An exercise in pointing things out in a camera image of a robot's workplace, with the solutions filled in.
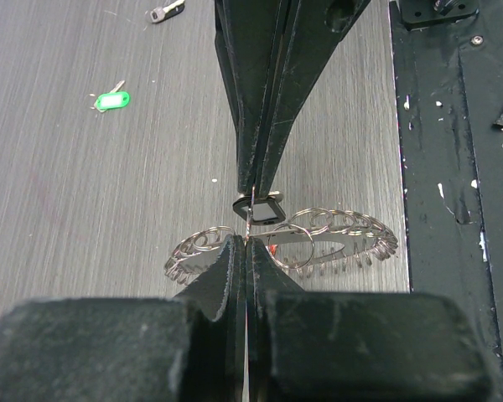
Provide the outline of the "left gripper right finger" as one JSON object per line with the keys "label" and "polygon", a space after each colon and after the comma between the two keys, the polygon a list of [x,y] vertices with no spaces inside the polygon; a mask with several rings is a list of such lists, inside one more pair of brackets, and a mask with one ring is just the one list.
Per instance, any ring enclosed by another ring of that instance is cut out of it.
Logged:
{"label": "left gripper right finger", "polygon": [[253,401],[487,401],[467,317],[425,293],[305,291],[258,239],[246,246]]}

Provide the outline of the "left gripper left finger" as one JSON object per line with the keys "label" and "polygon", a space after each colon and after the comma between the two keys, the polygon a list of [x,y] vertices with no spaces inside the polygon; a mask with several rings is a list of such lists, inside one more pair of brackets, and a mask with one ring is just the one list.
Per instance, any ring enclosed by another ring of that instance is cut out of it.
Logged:
{"label": "left gripper left finger", "polygon": [[46,298],[0,319],[0,401],[239,401],[246,249],[171,298]]}

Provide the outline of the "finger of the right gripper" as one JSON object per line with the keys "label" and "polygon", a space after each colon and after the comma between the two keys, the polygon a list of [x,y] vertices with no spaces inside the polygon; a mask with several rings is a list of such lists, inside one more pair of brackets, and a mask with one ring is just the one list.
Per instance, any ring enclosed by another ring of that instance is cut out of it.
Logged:
{"label": "finger of the right gripper", "polygon": [[292,1],[274,73],[266,135],[256,152],[256,195],[273,183],[293,123],[338,44],[368,6],[367,1]]}
{"label": "finger of the right gripper", "polygon": [[236,131],[237,191],[258,190],[279,1],[216,1],[215,50]]}

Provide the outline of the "metal disc key organizer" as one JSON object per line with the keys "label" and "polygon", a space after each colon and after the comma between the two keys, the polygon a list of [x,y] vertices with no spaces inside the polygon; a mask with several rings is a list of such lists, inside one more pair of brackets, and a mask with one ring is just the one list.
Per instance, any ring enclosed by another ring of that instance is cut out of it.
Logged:
{"label": "metal disc key organizer", "polygon": [[[214,226],[181,240],[163,266],[164,274],[179,284],[188,284],[208,270],[217,259],[229,226]],[[352,210],[308,208],[273,229],[253,235],[264,244],[267,256],[284,273],[310,277],[359,268],[384,261],[396,254],[398,239],[380,220]],[[277,245],[272,255],[269,245]]]}

